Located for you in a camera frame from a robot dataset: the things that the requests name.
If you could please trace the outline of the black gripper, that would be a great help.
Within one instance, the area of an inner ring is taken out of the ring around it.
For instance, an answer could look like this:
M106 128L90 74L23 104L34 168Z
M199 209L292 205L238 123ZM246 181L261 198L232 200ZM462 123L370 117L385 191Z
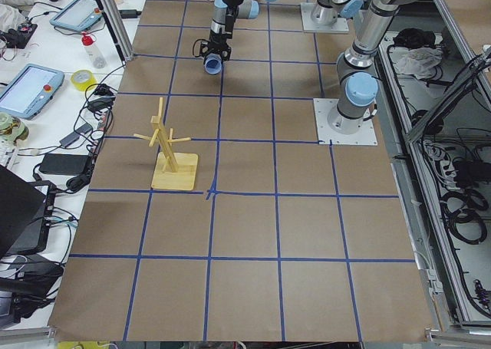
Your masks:
M218 54L222 61L226 62L230 59L231 47L227 41L231 38L231 33L226 30L224 24L212 22L209 39L199 39L198 56L204 59L208 54Z

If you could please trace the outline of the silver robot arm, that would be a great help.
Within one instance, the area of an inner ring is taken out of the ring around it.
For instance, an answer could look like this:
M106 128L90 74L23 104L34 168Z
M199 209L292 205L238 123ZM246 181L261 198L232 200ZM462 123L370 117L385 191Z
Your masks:
M229 60L232 49L227 41L232 39L236 20L255 19L259 15L259 3L255 0L214 0L213 4L209 39L195 41L199 42L196 57L203 58L208 74L220 73L223 63Z
M328 114L328 124L343 134L356 133L361 127L364 114L378 92L378 83L367 69L373 64L373 56L399 6L416 0L369 1L352 46L340 55L337 62L341 95L336 107Z

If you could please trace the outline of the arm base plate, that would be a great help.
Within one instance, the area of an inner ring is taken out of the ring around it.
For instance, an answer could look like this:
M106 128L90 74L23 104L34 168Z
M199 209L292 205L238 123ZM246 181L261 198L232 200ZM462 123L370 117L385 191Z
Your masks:
M317 3L302 2L301 15L303 31L308 33L347 34L349 32L346 18L341 18L331 7Z
M377 137L367 107L364 116L348 119L338 112L338 99L313 100L318 142L323 145L377 146Z

